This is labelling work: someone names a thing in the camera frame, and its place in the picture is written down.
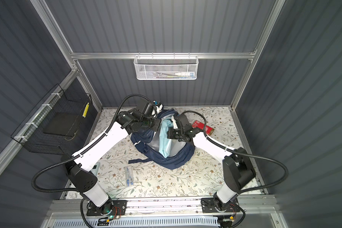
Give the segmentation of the red card pack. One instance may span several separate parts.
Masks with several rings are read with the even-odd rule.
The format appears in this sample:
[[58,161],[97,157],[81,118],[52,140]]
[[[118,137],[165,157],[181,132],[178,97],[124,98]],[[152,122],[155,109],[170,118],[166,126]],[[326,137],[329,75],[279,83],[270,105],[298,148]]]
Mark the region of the red card pack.
[[203,130],[205,128],[205,132],[207,135],[212,135],[212,133],[214,132],[214,128],[206,125],[200,121],[194,121],[194,123],[192,124],[193,128],[199,128],[201,130]]

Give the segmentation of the light blue pencil pouch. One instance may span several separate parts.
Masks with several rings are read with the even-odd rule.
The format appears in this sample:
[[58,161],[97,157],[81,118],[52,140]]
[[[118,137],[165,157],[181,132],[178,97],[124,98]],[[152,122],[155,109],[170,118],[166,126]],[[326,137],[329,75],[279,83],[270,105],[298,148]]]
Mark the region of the light blue pencil pouch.
[[159,153],[167,158],[171,152],[172,140],[168,138],[169,128],[173,128],[171,118],[166,118],[161,121],[160,134],[159,134]]

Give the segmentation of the navy blue student backpack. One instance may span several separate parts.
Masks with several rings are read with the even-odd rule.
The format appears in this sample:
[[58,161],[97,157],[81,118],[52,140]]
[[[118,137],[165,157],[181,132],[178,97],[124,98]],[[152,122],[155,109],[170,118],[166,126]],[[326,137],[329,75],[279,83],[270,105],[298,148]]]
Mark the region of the navy blue student backpack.
[[169,170],[174,170],[182,167],[192,158],[195,152],[194,145],[167,138],[167,132],[173,126],[172,116],[174,115],[178,115],[174,109],[163,110],[158,114],[161,127],[157,132],[145,130],[131,134],[132,143],[147,158],[129,160],[129,164],[151,161]]

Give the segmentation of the clear plastic ruler set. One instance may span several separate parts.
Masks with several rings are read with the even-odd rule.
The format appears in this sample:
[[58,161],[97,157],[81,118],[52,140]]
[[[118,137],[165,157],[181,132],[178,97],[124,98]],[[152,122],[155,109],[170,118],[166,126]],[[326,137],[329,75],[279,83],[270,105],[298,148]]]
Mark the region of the clear plastic ruler set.
[[124,167],[124,176],[125,176],[126,186],[133,187],[134,186],[134,174],[133,174],[132,166],[128,165]]

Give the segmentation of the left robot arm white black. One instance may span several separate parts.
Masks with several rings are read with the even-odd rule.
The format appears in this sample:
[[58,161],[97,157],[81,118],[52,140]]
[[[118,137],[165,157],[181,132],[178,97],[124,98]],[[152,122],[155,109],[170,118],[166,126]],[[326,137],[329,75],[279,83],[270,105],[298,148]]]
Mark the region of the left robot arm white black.
[[120,109],[111,124],[84,148],[73,153],[74,161],[66,164],[67,176],[76,190],[98,208],[111,204],[111,199],[91,172],[94,165],[128,135],[143,130],[157,131],[161,126],[158,114],[163,110],[163,104],[159,101],[142,101],[129,111],[121,112]]

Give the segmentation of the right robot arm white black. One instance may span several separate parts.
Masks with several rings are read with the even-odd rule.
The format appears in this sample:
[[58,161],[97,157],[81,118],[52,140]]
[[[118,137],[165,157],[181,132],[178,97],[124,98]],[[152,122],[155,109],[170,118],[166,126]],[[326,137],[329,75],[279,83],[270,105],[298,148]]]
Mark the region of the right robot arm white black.
[[169,139],[190,143],[204,150],[222,165],[224,184],[214,194],[213,204],[218,211],[227,209],[242,193],[242,189],[256,177],[256,171],[243,148],[228,147],[211,138],[202,129],[193,127],[185,113],[172,117],[173,127],[167,132]]

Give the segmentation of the pens in white basket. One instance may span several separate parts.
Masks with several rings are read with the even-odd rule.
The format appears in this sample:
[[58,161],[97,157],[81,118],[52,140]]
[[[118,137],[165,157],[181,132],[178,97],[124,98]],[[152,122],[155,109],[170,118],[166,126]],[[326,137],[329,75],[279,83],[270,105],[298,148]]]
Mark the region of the pens in white basket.
[[194,72],[155,72],[155,74],[159,77],[171,77],[171,78],[195,78]]

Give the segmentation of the light green calculator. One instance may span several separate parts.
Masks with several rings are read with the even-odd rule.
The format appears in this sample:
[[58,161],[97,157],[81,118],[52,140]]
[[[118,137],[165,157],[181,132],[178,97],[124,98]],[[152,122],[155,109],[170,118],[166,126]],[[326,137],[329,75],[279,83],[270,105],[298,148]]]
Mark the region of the light green calculator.
[[100,168],[100,162],[97,162],[93,168],[91,169],[91,173],[94,174],[96,177],[99,175],[99,168]]

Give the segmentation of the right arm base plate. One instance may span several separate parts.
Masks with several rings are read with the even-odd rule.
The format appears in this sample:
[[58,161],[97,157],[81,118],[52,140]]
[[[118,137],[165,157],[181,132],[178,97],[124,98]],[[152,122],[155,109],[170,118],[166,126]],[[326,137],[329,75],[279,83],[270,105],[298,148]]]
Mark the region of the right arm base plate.
[[237,213],[240,209],[237,207],[237,201],[221,202],[217,198],[201,198],[201,208],[203,213]]

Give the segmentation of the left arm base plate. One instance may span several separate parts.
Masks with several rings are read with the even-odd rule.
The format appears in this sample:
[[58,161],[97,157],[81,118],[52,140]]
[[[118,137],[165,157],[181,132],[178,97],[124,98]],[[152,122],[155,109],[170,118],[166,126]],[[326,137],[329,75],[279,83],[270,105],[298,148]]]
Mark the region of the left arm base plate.
[[87,216],[115,216],[125,215],[127,208],[127,200],[111,200],[109,199],[103,206],[97,207],[92,201],[90,201],[86,208]]

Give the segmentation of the aluminium front rail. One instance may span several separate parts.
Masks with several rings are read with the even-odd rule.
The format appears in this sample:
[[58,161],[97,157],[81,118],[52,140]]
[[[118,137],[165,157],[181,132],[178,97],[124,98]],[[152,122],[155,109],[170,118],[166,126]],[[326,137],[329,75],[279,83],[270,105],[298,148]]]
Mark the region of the aluminium front rail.
[[[165,198],[125,198],[127,205],[121,208],[121,218],[156,217],[156,216],[194,216],[194,215],[228,215],[237,210],[217,211],[201,205],[202,196],[165,197]],[[280,213],[280,206],[274,195],[240,195],[239,205],[247,214]],[[54,200],[45,219],[81,218],[79,199]]]

